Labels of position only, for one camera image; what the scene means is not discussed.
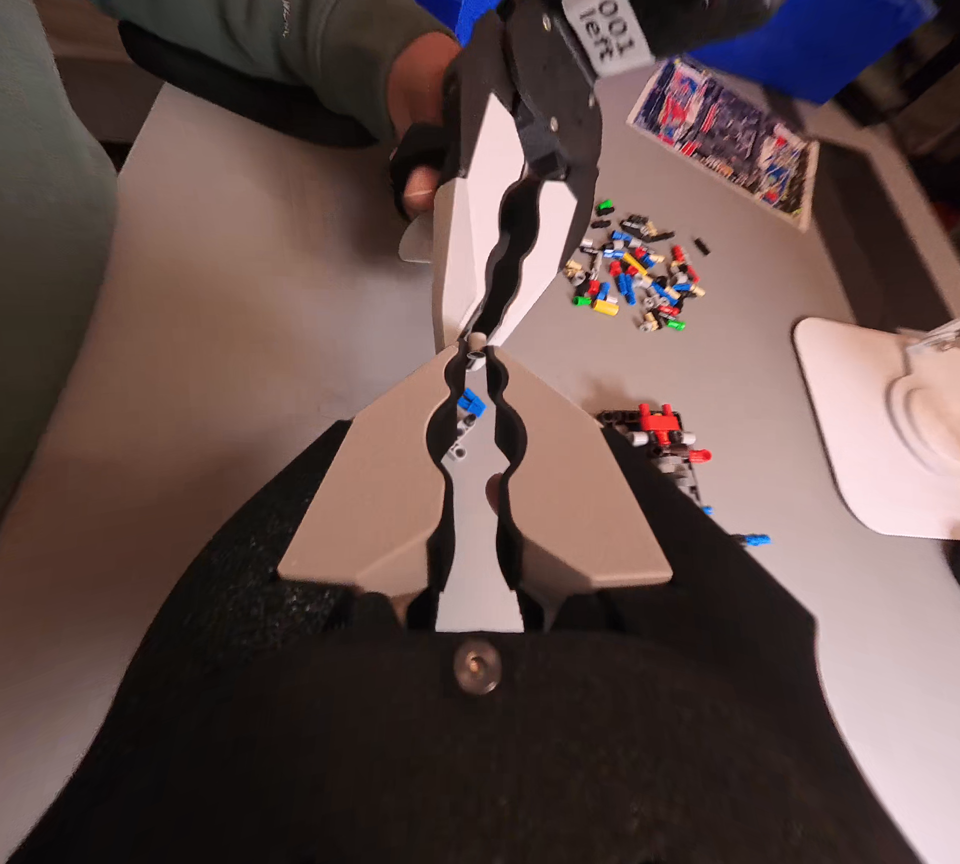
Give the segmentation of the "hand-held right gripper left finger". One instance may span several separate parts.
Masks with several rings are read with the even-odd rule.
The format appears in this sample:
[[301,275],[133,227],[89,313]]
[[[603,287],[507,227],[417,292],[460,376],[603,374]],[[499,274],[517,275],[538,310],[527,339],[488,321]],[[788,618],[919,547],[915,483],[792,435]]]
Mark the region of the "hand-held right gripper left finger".
[[289,582],[386,598],[431,618],[450,574],[450,475],[462,348],[450,346],[360,411],[277,567]]

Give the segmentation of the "pile of small lego pieces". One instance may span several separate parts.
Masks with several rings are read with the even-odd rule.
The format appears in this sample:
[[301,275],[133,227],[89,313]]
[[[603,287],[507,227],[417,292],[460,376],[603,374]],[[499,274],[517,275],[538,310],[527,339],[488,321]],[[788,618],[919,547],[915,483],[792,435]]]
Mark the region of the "pile of small lego pieces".
[[608,317],[628,310],[645,332],[684,331],[685,306],[706,293],[675,232],[645,215],[620,215],[611,200],[595,205],[560,273],[571,286],[573,306]]

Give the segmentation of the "person's left hand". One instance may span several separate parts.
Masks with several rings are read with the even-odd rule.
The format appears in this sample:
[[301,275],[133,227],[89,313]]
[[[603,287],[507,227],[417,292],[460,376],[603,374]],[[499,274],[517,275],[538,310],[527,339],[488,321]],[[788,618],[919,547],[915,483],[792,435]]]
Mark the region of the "person's left hand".
[[[431,32],[411,42],[393,62],[387,85],[390,120],[396,142],[415,124],[443,122],[443,82],[461,46],[445,32]],[[415,219],[433,209],[440,172],[419,166],[402,192],[404,214]]]

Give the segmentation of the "partly built lego chassis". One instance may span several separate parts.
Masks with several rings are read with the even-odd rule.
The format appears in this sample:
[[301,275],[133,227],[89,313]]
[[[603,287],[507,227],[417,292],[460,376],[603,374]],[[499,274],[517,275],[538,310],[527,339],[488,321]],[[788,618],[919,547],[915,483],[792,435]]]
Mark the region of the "partly built lego chassis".
[[698,447],[696,435],[670,403],[641,402],[626,409],[605,409],[596,412],[594,418],[600,426],[621,434],[633,448],[641,450],[700,512],[715,518],[714,509],[703,499],[697,474],[697,466],[711,462],[713,454]]

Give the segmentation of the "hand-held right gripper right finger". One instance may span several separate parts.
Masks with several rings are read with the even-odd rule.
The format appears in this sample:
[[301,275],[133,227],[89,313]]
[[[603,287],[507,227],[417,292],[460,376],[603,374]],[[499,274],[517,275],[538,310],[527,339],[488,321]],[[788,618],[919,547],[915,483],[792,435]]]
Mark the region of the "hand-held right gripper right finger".
[[507,462],[496,553],[522,620],[552,620],[571,597],[668,583],[673,570],[604,428],[503,349],[485,356]]

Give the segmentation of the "white book stand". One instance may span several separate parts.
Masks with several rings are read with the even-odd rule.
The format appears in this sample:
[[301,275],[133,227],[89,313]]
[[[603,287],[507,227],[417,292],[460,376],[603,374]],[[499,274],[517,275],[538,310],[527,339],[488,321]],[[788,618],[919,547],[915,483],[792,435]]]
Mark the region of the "white book stand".
[[809,317],[793,330],[836,487],[876,533],[959,539],[958,326],[894,333]]

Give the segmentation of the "lego sticker sheet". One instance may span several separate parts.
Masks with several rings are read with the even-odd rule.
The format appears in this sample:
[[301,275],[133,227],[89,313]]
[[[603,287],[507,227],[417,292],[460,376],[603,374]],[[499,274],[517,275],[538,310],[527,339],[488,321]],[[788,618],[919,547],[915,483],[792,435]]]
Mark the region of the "lego sticker sheet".
[[627,124],[805,233],[820,142],[685,57],[659,65]]

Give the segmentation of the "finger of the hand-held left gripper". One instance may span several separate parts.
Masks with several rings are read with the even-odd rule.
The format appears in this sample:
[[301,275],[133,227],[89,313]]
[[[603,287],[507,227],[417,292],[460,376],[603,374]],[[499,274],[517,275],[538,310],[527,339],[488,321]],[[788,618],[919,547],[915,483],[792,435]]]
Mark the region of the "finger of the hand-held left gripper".
[[454,177],[439,186],[433,211],[432,324],[436,351],[471,334],[495,291],[491,261],[500,244],[507,196],[526,178],[520,134],[506,104],[486,97],[477,128],[468,130],[473,151]]
[[554,281],[569,255],[577,204],[558,180],[525,178],[509,189],[480,308],[487,345],[503,345]]

